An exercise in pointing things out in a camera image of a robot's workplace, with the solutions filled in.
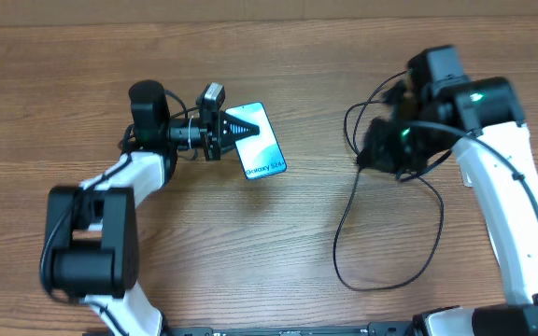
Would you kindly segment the Galaxy smartphone blue screen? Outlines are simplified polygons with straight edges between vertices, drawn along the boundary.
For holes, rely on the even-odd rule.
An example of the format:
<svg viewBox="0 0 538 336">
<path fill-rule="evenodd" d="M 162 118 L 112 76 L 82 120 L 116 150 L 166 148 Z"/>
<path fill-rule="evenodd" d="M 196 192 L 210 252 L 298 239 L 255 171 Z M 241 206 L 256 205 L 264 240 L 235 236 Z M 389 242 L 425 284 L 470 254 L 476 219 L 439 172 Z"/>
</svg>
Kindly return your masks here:
<svg viewBox="0 0 538 336">
<path fill-rule="evenodd" d="M 260 129 L 257 135 L 235 143 L 247 179 L 259 179 L 287 170 L 286 161 L 261 102 L 229 108 L 226 114 L 255 124 Z"/>
</svg>

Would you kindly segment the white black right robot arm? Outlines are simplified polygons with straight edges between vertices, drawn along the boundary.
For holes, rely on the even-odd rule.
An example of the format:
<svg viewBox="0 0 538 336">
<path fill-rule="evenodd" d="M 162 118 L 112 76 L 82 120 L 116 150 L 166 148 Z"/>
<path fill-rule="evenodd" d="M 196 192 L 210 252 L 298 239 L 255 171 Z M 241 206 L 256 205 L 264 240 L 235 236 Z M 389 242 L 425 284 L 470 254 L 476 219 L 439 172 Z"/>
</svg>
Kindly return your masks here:
<svg viewBox="0 0 538 336">
<path fill-rule="evenodd" d="M 469 78 L 452 46 L 425 49 L 384 96 L 357 164 L 418 178 L 436 154 L 456 158 L 485 219 L 505 301 L 415 315 L 409 335 L 538 335 L 538 173 L 524 110 L 504 77 Z"/>
</svg>

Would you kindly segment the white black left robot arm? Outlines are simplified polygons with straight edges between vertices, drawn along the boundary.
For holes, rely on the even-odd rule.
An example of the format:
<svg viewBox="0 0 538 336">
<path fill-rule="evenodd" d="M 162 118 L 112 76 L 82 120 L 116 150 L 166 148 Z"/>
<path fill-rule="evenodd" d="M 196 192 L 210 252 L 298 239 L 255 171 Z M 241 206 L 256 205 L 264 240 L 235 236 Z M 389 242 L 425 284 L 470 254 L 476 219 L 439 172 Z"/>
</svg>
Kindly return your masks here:
<svg viewBox="0 0 538 336">
<path fill-rule="evenodd" d="M 171 179 L 178 152 L 200 148 L 217 161 L 261 132 L 222 110 L 225 89 L 218 83 L 197 99 L 197 117 L 188 108 L 172 115 L 170 95 L 158 81 L 136 82 L 128 90 L 133 122 L 120 140 L 118 162 L 78 186 L 52 188 L 48 197 L 41 286 L 54 301 L 90 307 L 112 335 L 170 332 L 137 282 L 137 206 Z"/>
</svg>

